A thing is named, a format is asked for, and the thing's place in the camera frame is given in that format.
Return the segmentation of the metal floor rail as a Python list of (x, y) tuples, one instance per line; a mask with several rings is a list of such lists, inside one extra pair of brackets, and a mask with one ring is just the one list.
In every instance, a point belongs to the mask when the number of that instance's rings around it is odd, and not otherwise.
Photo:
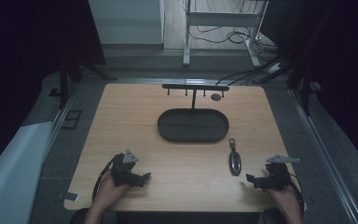
[(294, 100), (297, 113), (300, 116), (305, 129), (309, 133), (311, 142), (319, 155), (321, 163), (323, 164), (324, 169), (332, 182), (332, 186), (334, 187), (351, 224), (358, 224), (358, 205), (350, 193), (344, 178), (330, 157), (324, 141), (319, 135), (311, 117), (303, 109), (299, 95), (293, 90), (288, 90), (288, 93)]
[(71, 89), (69, 90), (69, 93), (68, 93), (68, 96), (67, 96), (67, 100), (66, 102), (63, 104), (63, 107), (59, 110), (57, 116), (55, 117), (55, 119), (53, 120), (53, 124), (52, 124), (52, 128), (51, 128), (51, 131), (50, 131), (50, 136), (49, 136), (49, 139), (48, 139), (48, 142), (46, 144), (46, 148), (45, 148), (45, 151), (44, 151), (44, 155), (43, 155), (43, 159), (42, 161), (45, 161), (46, 157), (48, 156), (49, 154), (49, 151), (56, 139), (56, 136), (58, 135), (61, 127), (62, 127), (62, 124), (66, 118), (66, 115), (68, 114), (71, 106), (72, 106), (72, 103), (75, 99), (75, 96), (76, 96), (76, 93), (77, 93), (77, 90), (78, 90), (78, 87), (79, 87), (79, 84), (76, 83), (74, 84)]

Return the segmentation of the black key rack with tray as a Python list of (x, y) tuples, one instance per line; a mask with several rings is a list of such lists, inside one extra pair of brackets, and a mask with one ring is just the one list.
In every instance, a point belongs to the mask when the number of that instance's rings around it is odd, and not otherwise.
[(167, 94), (171, 90), (192, 90), (190, 108), (172, 108), (158, 117), (159, 135), (174, 143), (216, 143), (223, 140), (229, 129), (227, 116), (211, 108), (196, 108), (197, 91), (220, 91), (224, 97), (227, 86), (205, 86), (186, 84), (163, 84)]

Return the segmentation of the person's right hand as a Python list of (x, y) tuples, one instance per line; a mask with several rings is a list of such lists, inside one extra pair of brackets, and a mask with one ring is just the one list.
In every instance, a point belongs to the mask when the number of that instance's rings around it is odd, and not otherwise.
[(284, 217), (301, 217), (302, 219), (296, 192), (292, 187), (282, 190), (268, 189), (268, 193)]

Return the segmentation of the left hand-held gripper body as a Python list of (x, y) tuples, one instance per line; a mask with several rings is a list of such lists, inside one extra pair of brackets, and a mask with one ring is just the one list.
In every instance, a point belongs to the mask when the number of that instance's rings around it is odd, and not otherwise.
[(140, 182), (136, 179), (136, 174), (131, 172), (139, 159), (129, 150), (126, 149), (124, 153), (117, 154), (112, 159), (111, 176), (117, 186), (130, 185), (133, 182)]

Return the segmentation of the person's left hand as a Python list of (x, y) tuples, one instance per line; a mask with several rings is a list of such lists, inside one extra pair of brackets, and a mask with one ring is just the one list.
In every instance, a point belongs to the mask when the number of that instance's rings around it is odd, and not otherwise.
[(113, 206), (120, 197), (129, 189), (128, 185), (117, 186), (110, 172), (103, 175), (94, 202), (102, 209)]

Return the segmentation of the white power strip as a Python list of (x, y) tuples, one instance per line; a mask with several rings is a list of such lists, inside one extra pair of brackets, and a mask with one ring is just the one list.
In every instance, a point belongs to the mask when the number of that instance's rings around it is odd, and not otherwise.
[(267, 73), (272, 74), (272, 73), (278, 71), (279, 69), (281, 69), (281, 67), (282, 67), (281, 63), (275, 63), (268, 69)]

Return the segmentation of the white cabinet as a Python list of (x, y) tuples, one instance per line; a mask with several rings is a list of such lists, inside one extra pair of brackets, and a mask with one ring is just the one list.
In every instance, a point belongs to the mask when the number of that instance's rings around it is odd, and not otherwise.
[(89, 0), (103, 45), (164, 44), (163, 0)]

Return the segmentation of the white desk frame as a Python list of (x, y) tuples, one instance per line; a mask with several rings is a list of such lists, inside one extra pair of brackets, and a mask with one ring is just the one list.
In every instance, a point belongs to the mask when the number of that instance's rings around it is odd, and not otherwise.
[(190, 65), (190, 27), (191, 26), (222, 26), (250, 28), (250, 38), (245, 41), (251, 62), (254, 67), (260, 67), (260, 61), (256, 55), (254, 45), (261, 22), (268, 5), (267, 0), (262, 0), (258, 12), (251, 14), (223, 13), (223, 12), (197, 12), (191, 9), (191, 0), (185, 0), (186, 32), (183, 48), (183, 65)]

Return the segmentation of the black metal stand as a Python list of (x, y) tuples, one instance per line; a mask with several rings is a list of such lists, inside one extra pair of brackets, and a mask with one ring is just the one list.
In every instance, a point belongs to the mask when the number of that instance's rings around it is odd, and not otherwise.
[(52, 97), (60, 98), (59, 109), (63, 107), (69, 101), (69, 91), (68, 91), (68, 79), (71, 79), (75, 83), (80, 83), (83, 75), (80, 71), (80, 67), (84, 66), (89, 69), (92, 73), (101, 77), (105, 80), (117, 80), (117, 77), (112, 77), (106, 74), (102, 69), (98, 68), (93, 64), (86, 64), (83, 60), (79, 58), (69, 59), (63, 58), (60, 68), (60, 87), (58, 89), (52, 89), (49, 93)]
[(310, 115), (310, 94), (311, 94), (311, 73), (310, 73), (310, 64), (311, 64), (311, 50), (310, 48), (304, 48), (299, 56), (292, 60), (287, 65), (284, 65), (282, 68), (277, 71), (267, 75), (256, 81), (257, 84), (265, 84), (272, 79), (288, 72), (292, 71), (292, 74), (286, 81), (287, 87), (292, 90), (295, 89), (299, 84), (302, 84), (302, 91), (300, 96), (300, 105), (303, 111), (307, 116)]

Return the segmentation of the white sheet roll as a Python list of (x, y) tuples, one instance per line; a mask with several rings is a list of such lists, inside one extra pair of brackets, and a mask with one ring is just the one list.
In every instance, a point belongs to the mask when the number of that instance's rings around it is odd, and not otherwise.
[(0, 156), (0, 224), (28, 224), (51, 129), (20, 127)]

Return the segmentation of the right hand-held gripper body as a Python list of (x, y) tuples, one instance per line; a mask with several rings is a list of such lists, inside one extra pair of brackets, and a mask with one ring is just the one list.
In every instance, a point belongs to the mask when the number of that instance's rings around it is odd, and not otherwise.
[(267, 159), (268, 181), (264, 189), (282, 190), (292, 184), (291, 174), (288, 171), (287, 163), (300, 162), (299, 158), (290, 158), (282, 155), (275, 155)]

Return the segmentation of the grey tape strip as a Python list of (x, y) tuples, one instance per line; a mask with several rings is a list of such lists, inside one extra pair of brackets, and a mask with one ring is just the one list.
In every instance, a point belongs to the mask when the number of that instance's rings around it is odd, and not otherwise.
[(58, 198), (61, 200), (69, 200), (72, 202), (76, 202), (78, 199), (78, 195), (71, 192), (60, 192)]

